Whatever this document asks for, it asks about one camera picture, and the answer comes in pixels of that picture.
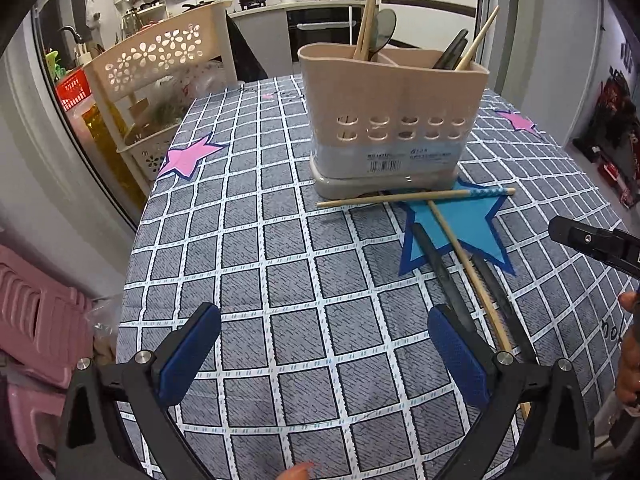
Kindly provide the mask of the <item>person right hand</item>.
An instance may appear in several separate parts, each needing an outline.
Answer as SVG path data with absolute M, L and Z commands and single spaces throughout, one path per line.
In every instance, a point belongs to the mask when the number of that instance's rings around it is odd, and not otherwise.
M 615 392 L 618 400 L 627 406 L 639 404 L 640 347 L 639 347 L 639 294 L 623 292 L 618 297 L 620 305 L 634 316 L 620 347 Z

